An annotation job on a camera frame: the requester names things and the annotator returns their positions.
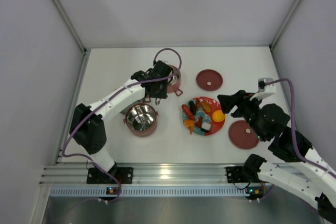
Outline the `orange half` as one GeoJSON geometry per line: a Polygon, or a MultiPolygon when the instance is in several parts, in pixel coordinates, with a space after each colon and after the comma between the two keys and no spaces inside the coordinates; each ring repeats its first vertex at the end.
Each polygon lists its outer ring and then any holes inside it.
{"type": "Polygon", "coordinates": [[[222,110],[216,110],[212,114],[212,120],[214,122],[223,122],[223,121],[225,121],[225,119],[226,119],[226,116],[222,112],[222,110]]]}

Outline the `white sushi roll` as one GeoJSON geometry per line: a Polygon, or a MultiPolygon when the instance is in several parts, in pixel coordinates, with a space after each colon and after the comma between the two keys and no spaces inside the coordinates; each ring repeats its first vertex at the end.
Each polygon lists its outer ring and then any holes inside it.
{"type": "Polygon", "coordinates": [[[212,125],[208,122],[203,122],[201,125],[201,131],[208,133],[211,130],[212,125]]]}

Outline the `red sausage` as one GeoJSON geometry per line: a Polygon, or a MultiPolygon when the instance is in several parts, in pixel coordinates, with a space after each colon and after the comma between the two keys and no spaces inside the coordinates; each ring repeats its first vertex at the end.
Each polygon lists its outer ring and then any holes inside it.
{"type": "Polygon", "coordinates": [[[190,120],[193,120],[193,121],[195,120],[195,115],[191,112],[191,110],[186,104],[183,104],[181,108],[190,120]]]}

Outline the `steel serving tongs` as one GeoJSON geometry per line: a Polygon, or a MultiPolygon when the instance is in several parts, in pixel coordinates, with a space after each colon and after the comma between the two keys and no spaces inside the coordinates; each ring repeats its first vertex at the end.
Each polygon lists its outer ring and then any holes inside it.
{"type": "MultiPolygon", "coordinates": [[[[168,63],[159,60],[159,61],[156,62],[156,65],[155,65],[154,69],[155,69],[155,72],[158,75],[157,76],[158,79],[165,78],[165,80],[167,80],[168,83],[171,81],[172,77],[170,77],[170,75],[172,75],[172,74],[170,74],[170,73],[173,70],[168,63]]],[[[159,105],[161,100],[162,99],[156,98],[155,99],[155,104],[159,105]]]]}

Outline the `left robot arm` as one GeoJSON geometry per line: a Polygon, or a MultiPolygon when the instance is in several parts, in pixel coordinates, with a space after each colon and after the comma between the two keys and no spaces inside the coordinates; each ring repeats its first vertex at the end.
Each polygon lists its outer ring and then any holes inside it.
{"type": "Polygon", "coordinates": [[[105,124],[135,101],[146,97],[166,99],[168,80],[172,74],[172,67],[159,60],[153,68],[135,72],[107,97],[90,105],[77,105],[71,121],[70,139],[86,151],[85,156],[89,160],[114,176],[117,164],[106,149],[105,124]]]}

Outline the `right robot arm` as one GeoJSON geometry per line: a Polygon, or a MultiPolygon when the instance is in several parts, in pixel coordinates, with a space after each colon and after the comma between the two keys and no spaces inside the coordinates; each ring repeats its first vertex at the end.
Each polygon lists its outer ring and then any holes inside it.
{"type": "Polygon", "coordinates": [[[285,163],[301,171],[305,178],[287,172],[265,158],[251,154],[239,169],[238,176],[248,182],[264,181],[299,197],[330,223],[335,223],[335,177],[333,169],[322,160],[311,142],[288,127],[290,120],[281,107],[266,104],[255,94],[239,90],[233,95],[218,95],[222,111],[243,118],[268,150],[285,163]]]}

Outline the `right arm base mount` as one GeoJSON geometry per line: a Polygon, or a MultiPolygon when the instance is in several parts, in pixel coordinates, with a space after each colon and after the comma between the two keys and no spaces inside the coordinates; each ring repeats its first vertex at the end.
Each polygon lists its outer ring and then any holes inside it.
{"type": "Polygon", "coordinates": [[[231,184],[236,183],[258,183],[261,180],[258,177],[260,167],[266,160],[256,154],[251,154],[242,166],[227,166],[227,181],[231,184]]]}

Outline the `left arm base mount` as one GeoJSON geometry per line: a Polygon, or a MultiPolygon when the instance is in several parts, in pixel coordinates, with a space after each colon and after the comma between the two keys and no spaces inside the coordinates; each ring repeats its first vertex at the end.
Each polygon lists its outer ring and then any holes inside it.
{"type": "MultiPolygon", "coordinates": [[[[87,184],[116,184],[109,175],[98,170],[95,166],[89,168],[86,165],[88,171],[87,184]]],[[[133,181],[133,167],[117,167],[112,175],[120,184],[132,184],[133,181]]]]}

